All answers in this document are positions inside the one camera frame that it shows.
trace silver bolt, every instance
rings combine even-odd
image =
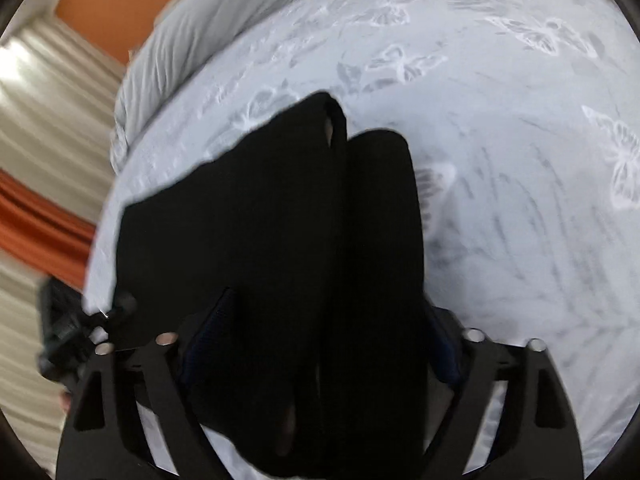
[[[481,343],[484,341],[484,332],[477,328],[469,328],[463,333],[464,338],[472,343]]]
[[[534,352],[544,352],[546,350],[546,343],[542,339],[530,339],[527,343],[527,347]]]
[[[175,332],[164,332],[156,337],[156,344],[160,346],[172,345],[178,341],[178,335]]]
[[[116,349],[113,343],[100,343],[95,347],[95,353],[98,355],[107,355]]]

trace folded black fabric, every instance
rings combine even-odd
[[[231,288],[233,337],[189,400],[201,423],[274,475],[303,464],[312,476],[321,459],[309,370],[335,291],[345,148],[340,107],[314,94],[122,218],[116,294],[131,293],[138,309],[112,341],[135,347],[173,332]],[[274,443],[291,406],[301,430],[280,458]]]
[[[326,325],[321,391],[332,478],[403,480],[423,453],[426,370],[422,223],[397,133],[347,145],[344,301]]]

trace gray blanket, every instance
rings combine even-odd
[[[183,0],[159,23],[122,82],[111,163],[116,172],[165,101],[239,34],[294,0]]]

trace curtain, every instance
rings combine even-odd
[[[0,247],[6,252],[82,289],[94,231],[0,171]]]
[[[0,48],[0,168],[96,223],[113,181],[115,96],[124,67],[54,16]]]
[[[58,384],[35,366],[41,349],[36,299],[42,275],[0,251],[0,406],[34,459],[54,471],[62,412]]]

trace bed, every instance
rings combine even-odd
[[[284,6],[207,61],[144,129],[103,211],[85,308],[111,303],[127,203],[319,89],[340,101],[350,135],[406,137],[426,291],[494,340],[547,342],[593,471],[640,399],[640,44],[605,0]],[[499,396],[470,468],[486,459]]]

